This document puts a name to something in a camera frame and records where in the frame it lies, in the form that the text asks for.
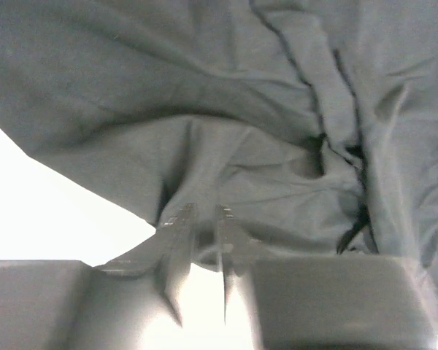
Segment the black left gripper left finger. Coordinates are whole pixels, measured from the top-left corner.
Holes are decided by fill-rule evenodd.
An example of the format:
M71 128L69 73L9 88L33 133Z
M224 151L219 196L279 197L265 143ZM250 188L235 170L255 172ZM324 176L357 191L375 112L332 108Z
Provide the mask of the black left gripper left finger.
M183 324L181 289L194 256L196 206L185 204L146 241L98 266L102 273L119 279L138 279L153 274L154 285L164 298L176 323Z

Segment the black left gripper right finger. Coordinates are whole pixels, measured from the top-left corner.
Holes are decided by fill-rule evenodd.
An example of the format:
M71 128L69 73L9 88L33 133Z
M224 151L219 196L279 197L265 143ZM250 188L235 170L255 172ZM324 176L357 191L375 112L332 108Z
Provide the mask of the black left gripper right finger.
M255 306L251 267L254 248L245 229L237 224L230 208L216 208L215 241L223 279L223 324L228 324L228 307L235 292L245 299L246 314Z

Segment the black trousers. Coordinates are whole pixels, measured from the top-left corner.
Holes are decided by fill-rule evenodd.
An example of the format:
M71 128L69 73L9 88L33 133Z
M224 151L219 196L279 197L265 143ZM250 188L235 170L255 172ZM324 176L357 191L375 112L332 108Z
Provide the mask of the black trousers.
M438 1L0 1L0 128L151 225L222 204L438 289Z

